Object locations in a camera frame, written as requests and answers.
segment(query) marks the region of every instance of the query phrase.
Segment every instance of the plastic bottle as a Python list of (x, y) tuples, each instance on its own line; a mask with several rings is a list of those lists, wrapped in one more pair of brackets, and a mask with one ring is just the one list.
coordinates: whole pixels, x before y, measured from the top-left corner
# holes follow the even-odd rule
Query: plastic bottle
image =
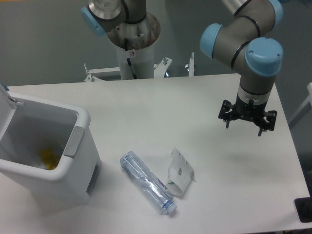
[(170, 214), (176, 209), (174, 196), (135, 153), (125, 154), (120, 165), (160, 211)]

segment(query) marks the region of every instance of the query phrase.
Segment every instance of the gray wall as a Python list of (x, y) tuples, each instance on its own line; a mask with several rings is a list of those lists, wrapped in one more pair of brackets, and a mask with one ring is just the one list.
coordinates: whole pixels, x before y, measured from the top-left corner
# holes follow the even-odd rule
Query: gray wall
[[(97, 37), (80, 15), (85, 0), (0, 2), (0, 80), (7, 85), (82, 82), (89, 69), (117, 67), (107, 37)], [(284, 47), (284, 63), (276, 82), (286, 117), (308, 95), (312, 82), (312, 9), (299, 1), (284, 6), (284, 19), (269, 37)], [(147, 0), (148, 11), (162, 27), (155, 60), (174, 60), (172, 76), (185, 76), (184, 65), (195, 52), (196, 75), (230, 73), (204, 56), (199, 39), (211, 23), (228, 24), (233, 17), (220, 0)], [(292, 135), (304, 167), (312, 170), (312, 113)]]

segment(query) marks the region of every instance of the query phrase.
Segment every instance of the white table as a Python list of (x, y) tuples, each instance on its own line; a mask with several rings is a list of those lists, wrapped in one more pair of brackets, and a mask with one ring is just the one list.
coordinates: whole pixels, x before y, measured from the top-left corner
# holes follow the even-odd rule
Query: white table
[[(309, 196), (274, 87), (266, 110), (277, 110), (273, 132), (218, 119), (222, 101), (234, 102), (238, 75), (11, 87), (84, 106), (103, 166), (86, 205), (33, 196), (0, 175), (1, 233), (243, 234), (310, 228), (294, 200)], [(166, 181), (177, 147), (195, 169), (172, 217), (159, 215), (122, 171), (134, 151)]]

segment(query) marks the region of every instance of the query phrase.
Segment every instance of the white wrapper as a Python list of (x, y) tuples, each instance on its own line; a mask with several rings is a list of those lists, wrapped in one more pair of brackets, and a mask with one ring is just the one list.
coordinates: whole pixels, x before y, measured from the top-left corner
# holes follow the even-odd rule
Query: white wrapper
[(169, 183), (167, 187), (174, 195), (182, 195), (190, 182), (195, 180), (193, 167), (188, 163), (181, 152), (174, 148), (171, 152), (172, 162), (168, 169)]

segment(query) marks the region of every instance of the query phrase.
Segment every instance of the yellow debris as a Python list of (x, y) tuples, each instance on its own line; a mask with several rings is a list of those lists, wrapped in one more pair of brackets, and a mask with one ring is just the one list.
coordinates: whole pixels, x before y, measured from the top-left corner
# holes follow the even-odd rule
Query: yellow debris
[(53, 154), (52, 149), (41, 150), (40, 157), (48, 170), (54, 170), (60, 160), (60, 156)]

